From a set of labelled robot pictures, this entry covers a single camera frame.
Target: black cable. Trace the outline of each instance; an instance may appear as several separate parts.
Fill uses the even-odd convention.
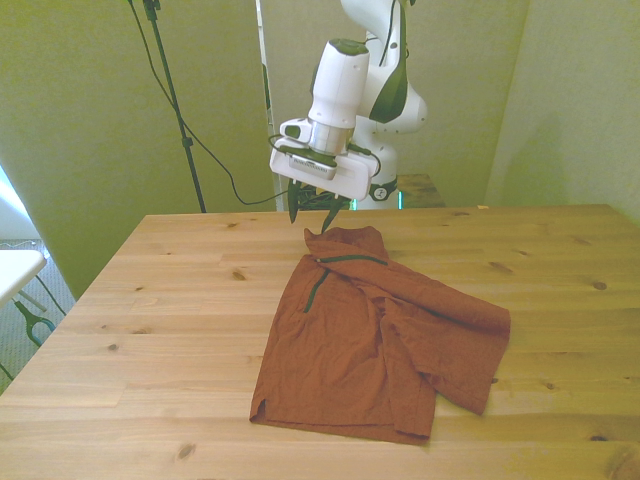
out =
[[[4,372],[4,374],[9,377],[9,380],[11,380],[13,382],[14,378],[11,376],[11,374],[9,373],[9,370],[7,370],[6,368],[4,368],[2,366],[2,364],[0,363],[0,370],[2,370]]]
[[[271,145],[271,148],[273,148],[274,150],[278,150],[279,152],[282,152],[282,150],[280,150],[278,147],[276,147],[276,144],[273,143],[271,140],[273,140],[274,138],[281,138],[282,135],[280,135],[279,133],[276,133],[275,135],[271,135],[267,141],[269,142],[269,145]]]
[[[51,293],[51,291],[47,288],[47,286],[44,284],[44,282],[42,281],[42,279],[40,278],[40,275],[36,275],[36,279],[40,282],[40,285],[42,285],[44,287],[44,289],[47,291],[47,293],[49,294],[49,296],[51,297],[51,300],[53,300],[53,303],[56,304],[56,307],[58,307],[58,310],[60,310],[62,312],[63,315],[67,315],[67,312],[65,312],[64,310],[62,310],[62,307],[60,306],[60,304],[56,301],[55,297],[53,296],[53,294]]]
[[[384,45],[384,51],[382,52],[382,58],[380,59],[379,67],[382,66],[384,62],[384,57],[387,55],[387,51],[389,50],[389,42],[391,41],[391,32],[393,31],[393,9],[396,6],[396,0],[393,0],[391,3],[391,16],[389,18],[389,33],[387,34],[387,43]]]
[[[133,12],[133,16],[136,19],[136,24],[138,25],[138,30],[140,31],[140,36],[142,37],[142,43],[144,44],[144,49],[145,49],[145,52],[147,54],[147,59],[149,60],[149,66],[151,67],[151,72],[153,73],[153,76],[156,79],[156,82],[160,86],[160,89],[162,90],[162,93],[164,93],[164,96],[166,97],[167,101],[171,105],[171,108],[173,108],[174,111],[175,111],[176,108],[175,108],[175,106],[173,104],[173,101],[171,100],[171,97],[167,93],[167,90],[164,87],[164,85],[162,84],[162,81],[160,80],[160,77],[158,76],[158,74],[156,72],[156,69],[155,69],[155,67],[153,65],[153,59],[151,58],[151,52],[149,50],[149,44],[147,43],[147,38],[146,38],[146,36],[144,34],[144,30],[142,30],[142,25],[140,23],[140,19],[138,18],[138,13],[136,12],[135,7],[133,6],[133,0],[128,0],[128,2],[129,2],[129,6],[131,7],[131,11]],[[220,165],[220,167],[229,176],[229,180],[231,181],[231,187],[233,188],[233,193],[235,194],[236,198],[238,199],[238,201],[240,203],[242,203],[243,205],[247,205],[247,206],[249,206],[249,205],[257,205],[257,204],[260,204],[260,203],[268,202],[270,200],[273,200],[274,198],[279,197],[280,195],[284,195],[285,193],[287,193],[286,190],[285,190],[284,192],[280,192],[280,193],[278,193],[278,194],[276,194],[276,195],[274,195],[272,197],[265,198],[264,200],[260,200],[260,201],[257,201],[257,202],[246,202],[238,194],[238,190],[236,189],[236,185],[235,185],[235,179],[233,178],[233,175],[231,174],[229,169],[218,159],[218,157],[215,156],[215,154],[211,150],[209,150],[206,147],[206,145],[204,143],[202,143],[202,141],[200,141],[198,136],[193,132],[193,130],[191,130],[189,125],[187,125],[187,122],[185,122],[184,118],[182,118],[182,123],[183,123],[185,129],[193,136],[193,139],[218,163],[218,165]]]
[[[373,176],[375,177],[377,174],[380,173],[380,170],[382,170],[382,162],[380,161],[380,158],[375,153],[372,153],[371,156],[375,158],[376,161],[378,162],[378,170],[376,170],[376,173],[373,174]]]

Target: orange shirt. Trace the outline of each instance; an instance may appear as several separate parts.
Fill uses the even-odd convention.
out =
[[[436,392],[482,414],[509,341],[501,307],[392,260],[373,227],[305,231],[276,312],[251,421],[428,440]]]

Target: green zipper trim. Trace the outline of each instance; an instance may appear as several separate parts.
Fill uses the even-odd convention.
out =
[[[318,258],[316,262],[319,263],[333,263],[341,262],[343,260],[371,260],[372,262],[380,263],[382,265],[388,265],[384,260],[380,260],[376,257],[370,257],[368,255],[342,255],[340,257]]]
[[[307,313],[309,310],[311,310],[311,305],[313,305],[313,299],[316,296],[316,292],[318,291],[318,288],[320,287],[320,285],[322,285],[322,282],[324,282],[327,279],[327,276],[329,276],[330,271],[331,270],[325,270],[324,273],[322,274],[322,277],[320,277],[320,280],[318,280],[316,284],[313,286],[313,288],[311,289],[311,294],[309,295],[309,301],[307,302],[307,306],[304,308],[304,313]]]

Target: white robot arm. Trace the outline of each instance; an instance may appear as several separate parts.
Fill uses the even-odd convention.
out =
[[[367,40],[327,43],[308,117],[280,127],[270,162],[275,173],[357,199],[364,208],[397,205],[396,154],[378,134],[417,131],[427,116],[407,80],[405,4],[342,0]]]

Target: metal pole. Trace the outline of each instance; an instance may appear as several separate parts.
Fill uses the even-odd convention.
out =
[[[178,98],[176,97],[176,91],[173,88],[173,82],[171,81],[171,73],[169,72],[169,64],[167,63],[167,57],[164,54],[164,47],[162,46],[162,39],[160,38],[160,31],[158,30],[158,16],[156,10],[160,9],[160,2],[158,0],[143,0],[144,9],[147,12],[147,18],[153,26],[153,33],[156,37],[156,43],[158,44],[158,50],[160,52],[160,58],[162,59],[162,66],[164,67],[164,74],[167,77],[167,83],[169,85],[169,92],[171,93],[171,101],[173,103],[173,109],[176,112],[178,118],[178,125],[180,126],[180,134],[182,135],[182,146],[187,154],[187,161],[189,162],[189,168],[191,169],[191,177],[193,178],[193,185],[198,195],[198,203],[200,204],[200,211],[207,213],[207,209],[204,205],[204,198],[202,198],[202,191],[200,190],[200,182],[198,181],[198,174],[196,173],[196,166],[193,161],[193,155],[191,154],[191,146],[193,140],[187,136],[184,128],[184,120],[180,114],[180,107],[178,106]]]

